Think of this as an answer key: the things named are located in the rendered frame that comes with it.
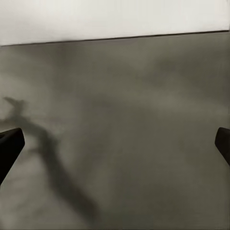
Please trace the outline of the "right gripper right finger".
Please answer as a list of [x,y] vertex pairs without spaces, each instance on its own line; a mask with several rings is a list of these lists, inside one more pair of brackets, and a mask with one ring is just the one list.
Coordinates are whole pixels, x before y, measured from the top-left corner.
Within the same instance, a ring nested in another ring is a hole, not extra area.
[[215,145],[230,166],[230,129],[223,127],[218,129]]

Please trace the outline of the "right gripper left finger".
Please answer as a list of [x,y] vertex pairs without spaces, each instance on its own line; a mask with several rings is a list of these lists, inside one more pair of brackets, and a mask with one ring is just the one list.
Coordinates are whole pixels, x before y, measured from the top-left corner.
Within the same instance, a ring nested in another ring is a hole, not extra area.
[[4,181],[24,145],[24,135],[20,127],[0,133],[0,185]]

